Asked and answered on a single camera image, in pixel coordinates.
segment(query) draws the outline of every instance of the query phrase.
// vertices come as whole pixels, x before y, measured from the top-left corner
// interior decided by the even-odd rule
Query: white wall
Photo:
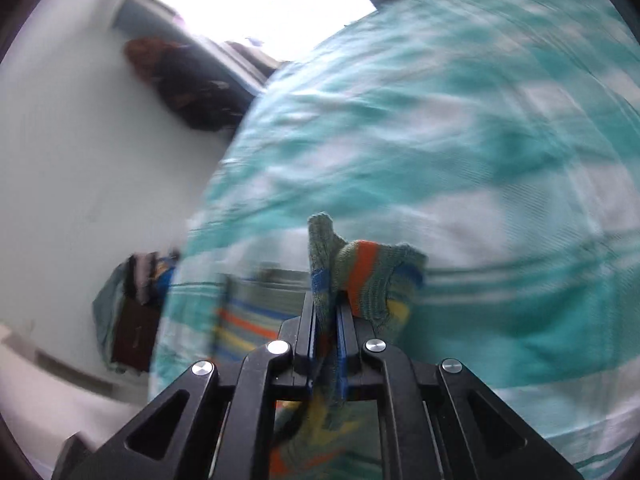
[[[0,64],[2,81],[16,80],[37,70],[68,38],[95,26],[104,0],[42,0],[15,38]]]
[[[94,4],[43,1],[1,65],[0,322],[111,381],[91,302],[130,253],[183,238],[226,142],[131,75],[126,38],[76,9]]]

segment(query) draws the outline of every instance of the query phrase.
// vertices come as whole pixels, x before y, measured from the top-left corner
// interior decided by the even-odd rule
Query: bed
[[[325,211],[428,256],[410,357],[457,357],[606,478],[640,428],[639,60],[609,0],[398,0],[279,71],[191,219],[151,396],[295,315],[247,308],[260,339],[228,280],[308,270]]]

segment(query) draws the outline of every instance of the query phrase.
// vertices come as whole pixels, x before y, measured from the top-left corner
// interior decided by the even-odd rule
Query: orange stripe
[[[356,262],[347,281],[347,294],[349,295],[351,311],[354,316],[360,315],[360,290],[373,271],[377,254],[378,244],[364,240],[358,241]]]
[[[244,328],[245,330],[248,330],[249,332],[253,332],[254,334],[261,335],[267,339],[278,338],[277,332],[249,323],[244,319],[240,319],[238,316],[234,316],[233,314],[227,312],[226,310],[222,310],[220,312],[220,317],[225,321],[228,321],[229,323],[239,326],[240,328]]]
[[[304,469],[313,469],[318,465],[324,464],[326,462],[329,462],[330,460],[333,460],[337,455],[339,455],[342,452],[341,449],[337,450],[337,451],[332,451],[331,453],[327,453],[324,455],[320,455],[320,456],[316,456],[315,458],[312,458],[311,460],[309,460],[309,462],[307,462],[304,466]]]
[[[280,455],[279,449],[271,450],[271,458],[269,460],[269,478],[273,476],[282,476],[286,475],[289,472],[289,468],[284,463],[282,456]]]

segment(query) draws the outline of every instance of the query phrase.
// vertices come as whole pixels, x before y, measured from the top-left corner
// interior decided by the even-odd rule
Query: floor
[[[27,344],[16,346],[0,326],[0,412],[27,459],[49,480],[68,437],[81,432],[98,447],[143,402],[122,402],[62,380],[36,364],[37,356]]]

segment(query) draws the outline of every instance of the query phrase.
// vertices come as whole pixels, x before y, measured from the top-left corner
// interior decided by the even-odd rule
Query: bright window light
[[[193,34],[216,42],[251,39],[277,60],[295,60],[373,12],[369,0],[158,0]]]

